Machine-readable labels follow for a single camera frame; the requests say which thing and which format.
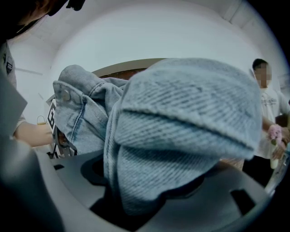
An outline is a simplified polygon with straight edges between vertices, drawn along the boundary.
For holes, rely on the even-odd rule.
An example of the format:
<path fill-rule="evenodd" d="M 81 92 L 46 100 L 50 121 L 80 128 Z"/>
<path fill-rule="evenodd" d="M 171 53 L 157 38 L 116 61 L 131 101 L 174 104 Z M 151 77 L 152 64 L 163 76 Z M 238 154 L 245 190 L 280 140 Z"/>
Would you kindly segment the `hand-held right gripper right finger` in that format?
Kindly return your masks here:
<path fill-rule="evenodd" d="M 220 162 L 192 195 L 167 200 L 140 232 L 242 232 L 270 201 L 251 177 Z"/>

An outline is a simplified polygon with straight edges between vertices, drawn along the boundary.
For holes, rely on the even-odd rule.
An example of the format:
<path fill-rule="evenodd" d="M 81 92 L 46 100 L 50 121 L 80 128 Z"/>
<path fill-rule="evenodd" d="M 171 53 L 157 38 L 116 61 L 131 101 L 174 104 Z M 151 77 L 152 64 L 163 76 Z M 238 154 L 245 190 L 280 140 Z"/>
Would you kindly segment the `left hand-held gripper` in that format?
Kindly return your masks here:
<path fill-rule="evenodd" d="M 56 111 L 56 101 L 53 95 L 49 100 L 49 111 L 47 116 L 47 122 L 49 128 L 52 132 L 53 142 L 50 145 L 52 159 L 66 158 L 77 155 L 77 150 L 72 143 L 70 143 L 65 135 L 57 128 L 55 123 L 55 111 Z"/>

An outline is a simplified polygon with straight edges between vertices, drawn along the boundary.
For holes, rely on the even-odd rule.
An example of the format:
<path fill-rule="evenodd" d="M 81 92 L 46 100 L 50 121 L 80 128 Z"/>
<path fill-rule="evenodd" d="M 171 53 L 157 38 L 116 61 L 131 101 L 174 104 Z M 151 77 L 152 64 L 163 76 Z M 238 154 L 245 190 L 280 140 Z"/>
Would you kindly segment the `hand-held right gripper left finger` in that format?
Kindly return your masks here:
<path fill-rule="evenodd" d="M 92 207 L 105 193 L 102 158 L 102 152 L 91 152 L 51 160 L 65 187 L 87 208 Z"/>

